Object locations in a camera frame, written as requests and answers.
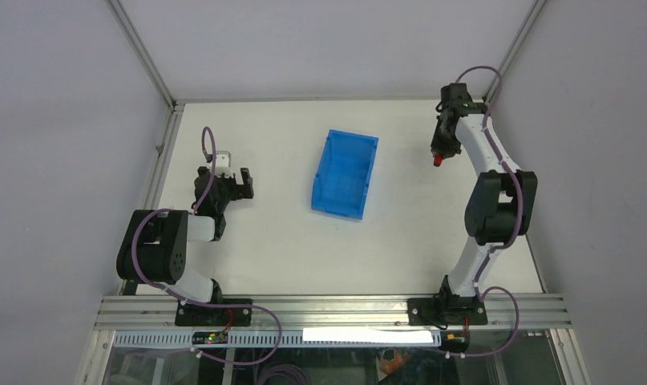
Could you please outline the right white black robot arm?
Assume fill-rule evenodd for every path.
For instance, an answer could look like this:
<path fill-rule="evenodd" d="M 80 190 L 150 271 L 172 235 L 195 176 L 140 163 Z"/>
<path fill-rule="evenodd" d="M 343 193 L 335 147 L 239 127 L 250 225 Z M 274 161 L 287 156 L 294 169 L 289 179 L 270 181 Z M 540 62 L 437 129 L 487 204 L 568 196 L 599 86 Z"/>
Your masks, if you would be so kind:
<path fill-rule="evenodd" d="M 467 241 L 435 299 L 437 318 L 455 325 L 467 310 L 478 310 L 493 262 L 528 231 L 538 178 L 507 154 L 486 104 L 474 101 L 465 83 L 450 83 L 440 95 L 431 141 L 434 165 L 464 152 L 476 174 L 464 213 Z"/>

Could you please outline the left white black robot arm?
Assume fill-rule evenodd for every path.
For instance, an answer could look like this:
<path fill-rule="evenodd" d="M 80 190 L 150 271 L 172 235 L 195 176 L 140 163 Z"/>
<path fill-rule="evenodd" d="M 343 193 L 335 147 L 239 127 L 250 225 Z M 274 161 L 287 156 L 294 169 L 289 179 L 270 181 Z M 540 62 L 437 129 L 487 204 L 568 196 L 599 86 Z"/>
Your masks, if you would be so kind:
<path fill-rule="evenodd" d="M 201 166 L 194 180 L 192 210 L 146 210 L 132 213 L 116 258 L 123 280 L 148 284 L 195 304 L 194 316 L 206 326 L 224 317 L 219 283 L 187 266 L 187 246 L 192 242 L 219 241 L 227 225 L 225 211 L 232 201 L 254 198 L 248 168 L 237 175 L 226 168 L 215 175 Z"/>

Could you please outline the red handled screwdriver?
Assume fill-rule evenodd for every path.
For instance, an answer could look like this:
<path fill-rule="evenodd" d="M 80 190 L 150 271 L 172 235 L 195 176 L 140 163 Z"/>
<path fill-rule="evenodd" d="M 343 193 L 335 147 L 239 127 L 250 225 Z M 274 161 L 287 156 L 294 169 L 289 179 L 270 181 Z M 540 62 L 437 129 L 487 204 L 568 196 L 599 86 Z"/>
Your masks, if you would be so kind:
<path fill-rule="evenodd" d="M 443 162 L 443 154 L 437 154 L 434 158 L 433 165 L 435 167 L 440 167 Z"/>

